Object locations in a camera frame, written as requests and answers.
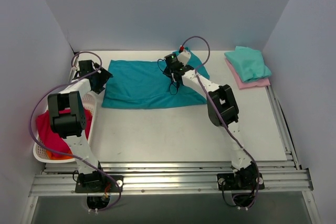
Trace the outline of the teal t shirt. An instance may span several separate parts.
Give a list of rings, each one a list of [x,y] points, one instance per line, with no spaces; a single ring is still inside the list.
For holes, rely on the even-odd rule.
[[[162,70],[164,62],[111,60],[102,107],[108,109],[168,109],[203,105],[206,99],[193,89],[172,84]]]

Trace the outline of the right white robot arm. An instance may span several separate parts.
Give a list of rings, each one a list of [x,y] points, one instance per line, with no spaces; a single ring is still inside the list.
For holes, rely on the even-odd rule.
[[[213,83],[188,65],[191,54],[187,51],[169,54],[164,57],[166,67],[163,73],[178,85],[186,86],[202,95],[207,102],[208,117],[213,125],[224,134],[229,148],[233,169],[233,182],[244,189],[248,185],[259,184],[260,173],[256,161],[240,141],[239,108],[229,85]]]

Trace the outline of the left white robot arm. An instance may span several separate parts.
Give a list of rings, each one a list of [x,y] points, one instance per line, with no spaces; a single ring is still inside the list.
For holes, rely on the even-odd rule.
[[[76,159],[77,183],[100,192],[105,188],[106,179],[85,134],[87,119],[82,98],[89,92],[100,94],[112,74],[92,60],[79,61],[78,67],[73,83],[47,98],[50,126],[65,141]]]

